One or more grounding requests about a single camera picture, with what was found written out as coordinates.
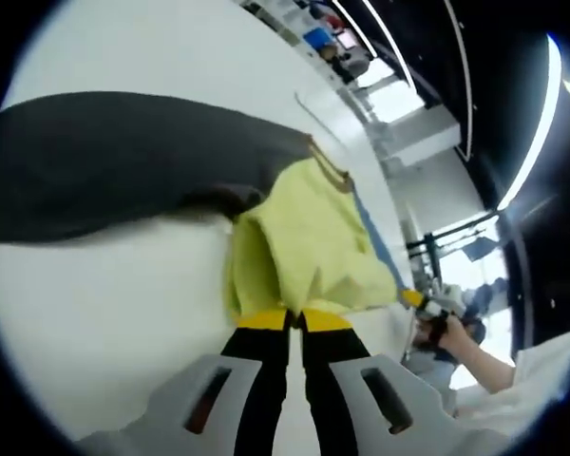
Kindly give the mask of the person's right hand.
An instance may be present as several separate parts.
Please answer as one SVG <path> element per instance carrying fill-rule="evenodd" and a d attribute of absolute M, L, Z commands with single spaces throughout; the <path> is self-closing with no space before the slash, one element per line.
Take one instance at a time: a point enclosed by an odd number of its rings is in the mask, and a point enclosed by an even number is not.
<path fill-rule="evenodd" d="M 477 320 L 464 322 L 451 314 L 446 320 L 446 330 L 440 338 L 439 347 L 464 363 L 478 349 L 473 334 L 479 326 Z"/>

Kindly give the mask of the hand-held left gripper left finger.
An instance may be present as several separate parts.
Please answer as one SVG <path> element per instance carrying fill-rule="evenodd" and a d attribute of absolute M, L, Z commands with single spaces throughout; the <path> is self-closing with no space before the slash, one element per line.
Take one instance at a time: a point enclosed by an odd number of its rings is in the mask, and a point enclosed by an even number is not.
<path fill-rule="evenodd" d="M 127 426 L 81 439 L 84 455 L 269 455 L 286 395 L 289 311 L 243 317 L 218 354 L 204 355 L 150 395 Z"/>

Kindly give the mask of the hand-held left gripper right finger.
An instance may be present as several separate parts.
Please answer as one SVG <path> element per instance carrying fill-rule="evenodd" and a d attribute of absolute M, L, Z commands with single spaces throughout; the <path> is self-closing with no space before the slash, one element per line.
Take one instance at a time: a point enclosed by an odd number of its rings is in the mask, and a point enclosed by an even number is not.
<path fill-rule="evenodd" d="M 370 355 L 344 317 L 298 318 L 306 398 L 324 455 L 451 455 L 461 431 L 439 394 L 385 355 Z"/>

